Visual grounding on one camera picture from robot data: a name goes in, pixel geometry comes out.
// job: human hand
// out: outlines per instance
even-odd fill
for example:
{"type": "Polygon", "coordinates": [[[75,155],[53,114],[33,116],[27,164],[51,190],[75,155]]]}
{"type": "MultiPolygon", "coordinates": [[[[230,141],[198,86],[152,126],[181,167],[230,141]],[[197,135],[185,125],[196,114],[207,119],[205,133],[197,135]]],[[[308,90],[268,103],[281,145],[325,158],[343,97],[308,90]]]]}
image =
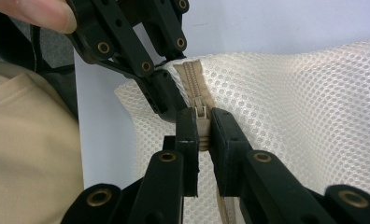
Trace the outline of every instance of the human hand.
{"type": "Polygon", "coordinates": [[[65,0],[0,0],[0,12],[63,34],[77,28],[74,13],[65,0]]]}

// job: beige zipper tape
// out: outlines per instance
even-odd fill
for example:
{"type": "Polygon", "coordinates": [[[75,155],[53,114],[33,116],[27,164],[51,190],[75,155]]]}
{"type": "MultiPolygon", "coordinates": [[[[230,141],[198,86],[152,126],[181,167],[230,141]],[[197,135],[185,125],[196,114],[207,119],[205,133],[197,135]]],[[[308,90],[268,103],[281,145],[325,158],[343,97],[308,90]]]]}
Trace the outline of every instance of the beige zipper tape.
{"type": "MultiPolygon", "coordinates": [[[[191,107],[197,115],[197,132],[199,134],[199,150],[208,151],[211,127],[211,109],[215,106],[211,94],[203,77],[201,62],[186,62],[175,64],[174,68],[179,73],[182,85],[188,96],[191,107]]],[[[222,198],[217,189],[217,203],[223,224],[235,223],[235,202],[233,198],[222,198]]]]}

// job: zipper teeth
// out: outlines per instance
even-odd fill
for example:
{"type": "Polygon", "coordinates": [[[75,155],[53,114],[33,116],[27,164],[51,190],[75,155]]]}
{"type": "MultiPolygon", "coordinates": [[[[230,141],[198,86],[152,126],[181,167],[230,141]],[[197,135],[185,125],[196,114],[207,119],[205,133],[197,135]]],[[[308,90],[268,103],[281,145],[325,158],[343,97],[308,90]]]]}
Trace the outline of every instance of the zipper teeth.
{"type": "Polygon", "coordinates": [[[197,84],[196,74],[194,73],[191,63],[185,63],[185,75],[191,89],[192,98],[202,96],[199,86],[197,84]]]}

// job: mesh laundry bag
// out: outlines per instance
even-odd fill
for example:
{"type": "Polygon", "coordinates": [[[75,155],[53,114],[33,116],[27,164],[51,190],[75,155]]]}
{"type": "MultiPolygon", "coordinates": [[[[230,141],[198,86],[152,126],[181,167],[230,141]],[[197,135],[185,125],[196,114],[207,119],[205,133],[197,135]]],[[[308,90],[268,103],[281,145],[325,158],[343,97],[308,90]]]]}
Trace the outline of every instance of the mesh laundry bag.
{"type": "MultiPolygon", "coordinates": [[[[344,183],[370,193],[370,42],[298,55],[231,53],[166,64],[184,98],[174,64],[196,60],[215,106],[235,116],[253,148],[275,153],[316,192],[344,183]]],[[[134,120],[140,177],[175,125],[153,114],[134,82],[116,94],[134,120]]],[[[199,160],[199,197],[185,199],[184,223],[220,223],[208,153],[199,160]]]]}

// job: person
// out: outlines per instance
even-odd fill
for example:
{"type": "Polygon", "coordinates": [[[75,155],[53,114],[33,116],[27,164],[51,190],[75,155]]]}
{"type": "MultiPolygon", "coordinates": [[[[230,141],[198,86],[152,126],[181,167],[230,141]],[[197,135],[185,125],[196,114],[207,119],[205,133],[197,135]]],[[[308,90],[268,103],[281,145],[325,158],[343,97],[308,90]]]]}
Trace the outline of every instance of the person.
{"type": "MultiPolygon", "coordinates": [[[[0,12],[69,34],[64,0],[0,0],[0,12]]],[[[60,223],[83,191],[78,122],[40,75],[0,63],[0,223],[60,223]]]]}
{"type": "Polygon", "coordinates": [[[77,28],[74,12],[65,0],[0,0],[0,12],[63,34],[77,28]]]}

